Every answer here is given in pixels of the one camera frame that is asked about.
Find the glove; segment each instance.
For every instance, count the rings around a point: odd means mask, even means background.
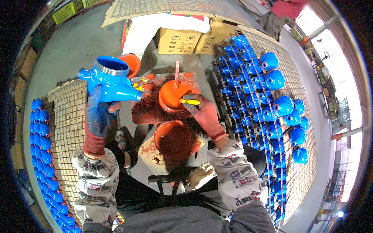
[[[100,158],[105,155],[106,133],[115,123],[116,111],[120,109],[120,102],[101,103],[99,99],[102,86],[95,87],[88,97],[85,108],[85,139],[83,151],[89,158]]]
[[[200,124],[200,126],[206,131],[206,133],[211,137],[213,142],[228,136],[225,133],[223,127],[219,124],[217,119],[217,113],[215,104],[210,100],[206,99],[201,94],[191,94],[183,96],[185,100],[198,100],[200,102],[199,109],[196,105],[184,103],[184,107],[191,112],[195,120]]]

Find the orange paint bowl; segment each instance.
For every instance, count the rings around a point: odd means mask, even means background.
[[[165,156],[181,156],[190,152],[193,135],[181,120],[163,122],[154,133],[156,148]]]
[[[178,113],[185,110],[185,107],[180,103],[180,99],[184,95],[192,94],[192,88],[189,84],[179,81],[178,88],[175,88],[175,81],[168,81],[159,91],[159,104],[167,113]]]
[[[140,70],[141,61],[134,54],[124,54],[118,57],[119,60],[124,61],[129,66],[127,78],[131,80]]]

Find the paint brush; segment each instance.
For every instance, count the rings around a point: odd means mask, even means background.
[[[201,102],[199,102],[198,100],[184,100],[184,99],[180,99],[180,103],[182,103],[182,104],[187,103],[187,104],[192,104],[192,105],[199,105]]]

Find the metal grid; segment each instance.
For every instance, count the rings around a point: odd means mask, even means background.
[[[87,82],[76,80],[63,84],[50,91],[44,100],[45,109],[50,114],[50,139],[52,140],[53,165],[60,190],[69,205],[69,212],[76,223],[82,226],[77,218],[73,202],[78,198],[76,169],[72,167],[71,156],[81,148],[84,142],[84,117],[87,100]]]
[[[239,32],[236,31],[236,34],[238,36],[240,36],[240,35],[245,35],[246,36],[246,38],[250,42],[251,48],[255,52],[255,55],[256,55],[257,58],[261,57],[261,55],[263,55],[263,54],[265,54],[266,52],[269,52],[269,51],[274,52],[278,56],[279,61],[280,61],[280,65],[278,67],[278,70],[280,70],[286,76],[286,83],[285,83],[285,86],[282,89],[279,89],[279,90],[276,90],[276,91],[271,91],[273,99],[277,99],[277,98],[279,98],[280,96],[283,96],[283,95],[290,96],[293,100],[298,99],[298,98],[302,99],[304,101],[304,105],[305,105],[305,111],[302,115],[308,117],[309,123],[310,123],[309,129],[308,129],[307,134],[306,134],[306,141],[305,141],[305,143],[303,143],[301,145],[302,147],[305,147],[305,148],[308,149],[308,163],[307,164],[294,164],[292,162],[292,156],[291,156],[293,148],[290,144],[289,135],[288,135],[289,127],[287,127],[284,124],[284,121],[283,121],[282,117],[279,118],[279,122],[280,122],[280,125],[281,125],[281,128],[282,128],[282,131],[284,132],[282,140],[283,140],[284,149],[285,149],[284,154],[282,154],[280,152],[280,161],[282,163],[282,156],[284,155],[285,159],[286,159],[286,163],[287,163],[287,168],[286,168],[286,171],[287,171],[287,176],[286,176],[286,186],[287,186],[286,211],[285,211],[285,217],[284,217],[283,221],[281,221],[277,225],[277,227],[280,227],[281,225],[285,224],[293,216],[295,211],[298,209],[300,204],[303,202],[303,199],[305,198],[306,194],[310,190],[311,185],[312,185],[312,183],[315,179],[315,176],[316,176],[316,145],[315,145],[315,140],[314,140],[314,132],[313,132],[313,127],[312,127],[312,120],[311,120],[311,115],[310,115],[310,111],[309,111],[309,107],[308,107],[307,97],[305,95],[304,87],[302,85],[302,82],[300,80],[299,74],[297,72],[297,69],[296,69],[293,61],[291,60],[287,51],[278,42],[274,41],[272,38],[269,38],[269,37],[267,37],[263,34],[260,34],[260,33],[256,32],[255,30],[250,30],[250,29],[247,29],[247,31],[239,31]],[[243,47],[244,47],[243,49],[245,50],[246,54],[250,54],[248,52],[248,48],[244,44],[243,44]],[[234,53],[235,57],[238,59],[239,56],[242,55],[242,53],[239,51],[239,48],[237,48],[237,47],[235,47],[235,48],[237,49],[238,53],[235,52],[234,50],[233,50],[233,53]],[[222,57],[219,57],[217,60],[219,60],[219,61],[216,61],[217,65],[219,65],[219,64],[223,64],[223,65],[226,65],[226,66],[232,65],[232,63],[227,59],[227,57],[222,56]],[[257,66],[257,65],[254,65],[254,69],[255,69],[256,73],[258,73],[258,71],[262,71],[261,67]],[[243,82],[247,83],[247,82],[252,82],[253,81],[252,80],[252,77],[253,77],[252,75],[248,75],[248,73],[242,72],[242,71],[245,71],[245,70],[248,71],[248,68],[244,64],[240,64],[240,70],[241,70],[241,74],[243,74],[244,78],[245,78],[245,80],[242,81],[241,84]],[[234,75],[240,75],[240,72],[237,72],[237,71],[239,71],[239,70],[235,70],[235,72],[232,72],[231,70],[228,70],[228,72],[229,72],[228,75],[231,76],[231,77],[234,76]],[[225,82],[226,81],[225,78],[220,75],[220,72],[217,72],[217,74],[220,76],[223,92],[227,92],[227,83]],[[239,112],[241,114],[241,117],[248,117],[247,116],[248,112],[245,111],[246,103],[242,102],[242,99],[245,99],[247,94],[244,91],[242,91],[242,89],[240,87],[241,86],[236,86],[235,85],[235,88],[234,88],[235,90],[233,90],[233,93],[226,95],[226,106],[228,107],[227,112],[229,112],[230,116],[231,116],[231,117],[229,117],[229,119],[227,119],[228,120],[227,124],[228,124],[228,126],[231,126],[231,135],[232,136],[234,136],[235,138],[241,138],[241,139],[247,138],[247,141],[248,141],[247,144],[252,146],[252,147],[256,147],[256,145],[255,145],[256,141],[253,140],[254,138],[252,138],[251,136],[252,136],[252,133],[254,133],[255,136],[258,136],[259,132],[255,128],[254,128],[254,131],[252,131],[251,127],[245,127],[244,125],[242,125],[240,119],[233,120],[234,118],[237,118],[237,117],[235,117],[236,112]],[[235,99],[234,95],[242,96],[242,98],[239,98],[239,104],[240,104],[239,106],[233,106],[232,105],[232,103],[234,103],[238,99],[238,98]],[[258,108],[256,108],[255,109],[256,114],[262,114],[261,110],[262,110],[261,108],[259,110],[258,110]],[[262,130],[263,127],[264,127],[263,123],[258,125],[258,128],[260,130]],[[261,137],[259,139],[263,140],[263,143],[265,144],[264,138],[265,137]],[[270,169],[269,163],[267,162],[267,170],[269,170],[269,169]],[[268,182],[268,186],[269,186],[269,190],[271,191],[272,187],[271,187],[270,182]],[[272,202],[273,198],[274,197],[272,197],[270,195],[269,203]],[[271,209],[269,210],[270,214],[274,213],[273,211],[276,210],[278,206],[279,206],[278,203],[275,203],[273,210],[271,210]]]

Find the concrete floor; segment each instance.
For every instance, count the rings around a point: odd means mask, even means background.
[[[260,5],[257,0],[245,0],[252,3],[261,13],[268,9]],[[47,94],[56,88],[57,83],[72,79],[76,76],[81,67],[92,68],[94,60],[100,55],[119,56],[121,55],[120,43],[122,40],[123,22],[109,26],[106,30],[100,28],[108,5],[99,6],[88,11],[84,16],[77,16],[63,24],[58,31],[55,31],[50,41],[42,52],[32,80],[26,99],[25,109],[30,109],[31,101]],[[281,43],[288,49],[306,90],[308,103],[313,120],[313,127],[316,137],[317,148],[317,176],[313,186],[306,196],[303,204],[292,219],[282,228],[287,233],[305,232],[321,202],[322,194],[327,178],[331,176],[333,164],[333,145],[330,143],[330,131],[319,100],[320,87],[315,78],[310,62],[304,51],[296,40],[286,31],[282,31]],[[202,94],[213,100],[213,91],[206,78],[205,71],[208,69],[212,56],[208,55],[158,55],[154,42],[151,42],[145,51],[142,59],[140,75],[148,73],[173,73],[175,60],[180,60],[180,72],[195,72],[197,74]],[[25,114],[23,129],[24,144],[28,142],[28,118]],[[148,132],[147,126],[137,126],[131,120],[131,106],[129,102],[122,103],[122,110],[119,114],[119,127],[126,126],[132,136],[142,141],[146,136],[151,136],[153,130]],[[26,165],[29,170],[29,177],[35,190],[35,195],[40,203],[51,226],[56,232],[61,232],[47,209],[40,190],[37,187],[37,180],[34,176],[29,150],[25,150]],[[139,160],[134,169],[129,173],[138,180],[147,184],[145,178],[151,175],[151,171]],[[156,185],[149,185],[158,190]]]

